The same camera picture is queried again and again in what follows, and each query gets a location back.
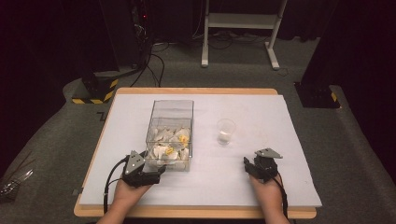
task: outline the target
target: wooden table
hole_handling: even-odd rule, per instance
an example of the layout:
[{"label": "wooden table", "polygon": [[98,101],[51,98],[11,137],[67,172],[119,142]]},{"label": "wooden table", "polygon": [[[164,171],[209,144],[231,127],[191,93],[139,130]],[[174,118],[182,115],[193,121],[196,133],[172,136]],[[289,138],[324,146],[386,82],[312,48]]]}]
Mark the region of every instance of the wooden table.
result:
[{"label": "wooden table", "polygon": [[[273,89],[214,89],[214,88],[120,88],[119,94],[273,94]],[[90,168],[86,174],[82,187],[86,185],[92,168],[97,148],[92,156]],[[81,194],[74,209],[78,217],[101,217],[102,205],[81,205]],[[289,218],[313,218],[317,211],[315,207],[289,207]],[[208,206],[208,205],[137,205],[128,214],[128,217],[168,217],[168,218],[263,218],[259,206]]]}]

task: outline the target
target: acrylic box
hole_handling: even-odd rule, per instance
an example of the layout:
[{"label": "acrylic box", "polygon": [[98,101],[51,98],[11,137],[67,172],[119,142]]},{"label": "acrylic box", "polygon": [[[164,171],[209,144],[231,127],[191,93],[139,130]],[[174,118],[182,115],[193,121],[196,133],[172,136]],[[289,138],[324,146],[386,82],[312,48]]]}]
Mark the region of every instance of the acrylic box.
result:
[{"label": "acrylic box", "polygon": [[146,165],[156,170],[189,171],[194,101],[155,101],[146,138]]}]

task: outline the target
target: black metal base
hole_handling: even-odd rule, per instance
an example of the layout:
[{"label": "black metal base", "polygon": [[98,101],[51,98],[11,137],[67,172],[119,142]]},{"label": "black metal base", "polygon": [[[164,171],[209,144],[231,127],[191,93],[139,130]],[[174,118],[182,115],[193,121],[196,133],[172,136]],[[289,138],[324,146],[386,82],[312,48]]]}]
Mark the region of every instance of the black metal base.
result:
[{"label": "black metal base", "polygon": [[340,108],[337,97],[327,88],[318,88],[312,85],[302,85],[299,82],[294,83],[294,87],[300,96],[303,107],[312,108]]},{"label": "black metal base", "polygon": [[107,103],[118,83],[117,79],[98,80],[97,86],[94,89],[87,90],[87,87],[82,81],[72,96],[72,101],[75,104],[105,104]]}]

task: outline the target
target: white board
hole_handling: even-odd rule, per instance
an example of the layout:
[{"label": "white board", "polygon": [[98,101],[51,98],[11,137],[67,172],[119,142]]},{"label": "white board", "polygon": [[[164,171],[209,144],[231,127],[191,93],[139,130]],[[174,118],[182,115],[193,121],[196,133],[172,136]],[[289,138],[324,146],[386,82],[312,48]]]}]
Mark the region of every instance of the white board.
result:
[{"label": "white board", "polygon": [[[139,204],[242,205],[258,202],[245,172],[243,158],[270,147],[282,174],[289,206],[321,206],[303,149],[282,95],[118,94],[107,116],[96,155],[80,199],[82,205],[103,204],[106,179],[113,166],[131,150],[146,148],[155,100],[193,100],[193,152],[189,172],[165,172]],[[228,146],[217,142],[217,121],[232,119],[236,131]],[[112,179],[120,177],[121,165]],[[114,188],[110,186],[109,203]]]}]

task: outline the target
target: yellow and black hazard tape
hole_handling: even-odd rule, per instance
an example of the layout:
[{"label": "yellow and black hazard tape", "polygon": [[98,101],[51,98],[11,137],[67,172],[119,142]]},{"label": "yellow and black hazard tape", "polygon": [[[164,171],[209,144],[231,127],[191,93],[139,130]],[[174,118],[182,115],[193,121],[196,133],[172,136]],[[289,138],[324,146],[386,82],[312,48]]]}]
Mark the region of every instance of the yellow and black hazard tape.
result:
[{"label": "yellow and black hazard tape", "polygon": [[84,104],[105,104],[110,101],[111,97],[113,96],[113,92],[116,89],[116,85],[119,81],[117,79],[113,80],[108,89],[106,89],[103,94],[104,97],[99,98],[72,98],[73,103],[77,105],[84,105]]}]

